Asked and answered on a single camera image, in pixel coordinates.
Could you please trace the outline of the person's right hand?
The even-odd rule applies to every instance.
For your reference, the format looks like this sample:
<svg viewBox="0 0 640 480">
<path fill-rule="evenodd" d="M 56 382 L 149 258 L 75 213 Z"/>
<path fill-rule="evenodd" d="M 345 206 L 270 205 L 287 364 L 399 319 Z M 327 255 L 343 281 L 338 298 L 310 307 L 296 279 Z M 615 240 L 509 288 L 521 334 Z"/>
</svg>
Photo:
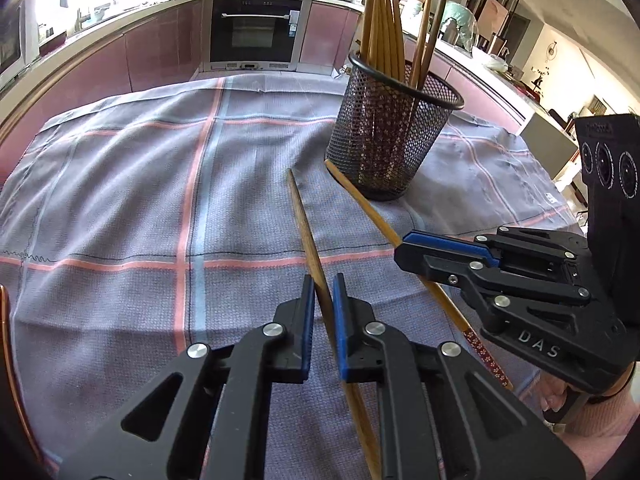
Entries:
<svg viewBox="0 0 640 480">
<path fill-rule="evenodd" d="M 635 367 L 631 364 L 602 396 L 590 398 L 560 434 L 582 461 L 587 479 L 614 456 L 639 417 L 639 404 L 631 393 Z"/>
</svg>

